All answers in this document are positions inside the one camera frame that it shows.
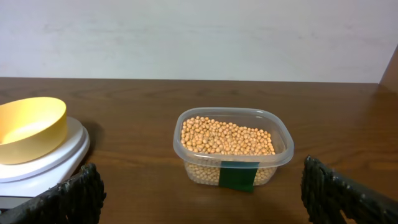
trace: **dark green label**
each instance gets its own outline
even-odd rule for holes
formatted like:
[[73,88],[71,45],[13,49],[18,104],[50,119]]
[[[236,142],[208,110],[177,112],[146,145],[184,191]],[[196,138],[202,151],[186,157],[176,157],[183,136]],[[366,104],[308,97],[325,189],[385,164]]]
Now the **dark green label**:
[[231,162],[222,161],[220,179],[218,185],[234,190],[246,192],[253,191],[253,182],[257,173],[257,168],[224,168],[224,167],[253,167],[258,166],[258,162]]

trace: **kitchen scale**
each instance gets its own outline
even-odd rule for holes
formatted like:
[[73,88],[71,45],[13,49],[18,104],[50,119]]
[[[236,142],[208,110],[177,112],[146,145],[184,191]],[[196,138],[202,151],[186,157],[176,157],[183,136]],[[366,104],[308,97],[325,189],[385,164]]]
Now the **kitchen scale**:
[[0,208],[14,208],[68,179],[90,145],[86,128],[67,118],[68,134],[58,148],[29,162],[0,164]]

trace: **bowl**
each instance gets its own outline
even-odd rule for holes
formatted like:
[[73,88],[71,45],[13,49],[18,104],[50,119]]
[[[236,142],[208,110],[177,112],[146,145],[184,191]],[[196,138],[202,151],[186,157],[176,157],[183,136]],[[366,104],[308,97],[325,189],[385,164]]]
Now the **bowl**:
[[0,164],[39,158],[67,136],[67,106],[57,98],[36,97],[0,105]]
[[[181,143],[181,130],[184,121],[196,116],[268,131],[275,154],[247,156],[189,151]],[[277,116],[246,108],[194,108],[182,113],[175,127],[173,147],[184,160],[187,174],[194,182],[238,190],[250,190],[253,185],[267,183],[277,167],[288,163],[294,153],[292,137]]]

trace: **container rim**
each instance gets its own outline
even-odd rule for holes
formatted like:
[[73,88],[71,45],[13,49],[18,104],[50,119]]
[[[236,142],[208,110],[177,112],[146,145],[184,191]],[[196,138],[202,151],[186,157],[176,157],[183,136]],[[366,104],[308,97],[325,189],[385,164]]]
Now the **container rim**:
[[[190,116],[190,114],[195,113],[197,110],[205,110],[209,112],[220,112],[222,113],[223,111],[225,112],[245,112],[247,114],[256,114],[258,116],[262,116],[265,118],[268,118],[275,122],[282,133],[284,134],[286,138],[286,146],[285,146],[285,151],[278,153],[276,155],[266,155],[266,156],[245,156],[245,155],[221,155],[221,154],[205,154],[201,152],[192,152],[189,151],[188,149],[185,149],[181,142],[180,142],[180,132],[181,132],[181,127],[183,121]],[[177,155],[192,164],[196,165],[201,165],[201,166],[213,166],[213,165],[207,165],[207,164],[201,164],[198,162],[198,159],[216,159],[219,161],[241,161],[241,162],[259,162],[260,164],[253,165],[253,166],[242,166],[242,167],[236,167],[234,168],[265,168],[265,167],[275,167],[275,166],[281,166],[286,163],[288,163],[292,158],[293,158],[293,153],[294,153],[294,142],[293,139],[288,132],[285,124],[274,114],[264,111],[264,110],[259,110],[259,109],[251,109],[251,108],[226,108],[226,107],[203,107],[203,108],[192,108],[189,109],[185,112],[183,112],[177,120],[177,124],[175,126],[175,131],[174,131],[174,139],[173,139],[173,147],[175,153]]]

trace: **tabletop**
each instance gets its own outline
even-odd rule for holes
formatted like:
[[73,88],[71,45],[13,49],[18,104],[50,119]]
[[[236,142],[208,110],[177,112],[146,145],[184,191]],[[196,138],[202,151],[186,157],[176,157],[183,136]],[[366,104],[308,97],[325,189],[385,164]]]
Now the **tabletop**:
[[[309,154],[398,200],[398,100],[377,84],[0,78],[0,104],[33,96],[62,99],[88,129],[85,162],[108,193],[100,223],[308,223]],[[274,113],[294,140],[292,160],[251,193],[192,182],[173,131],[202,106]]]

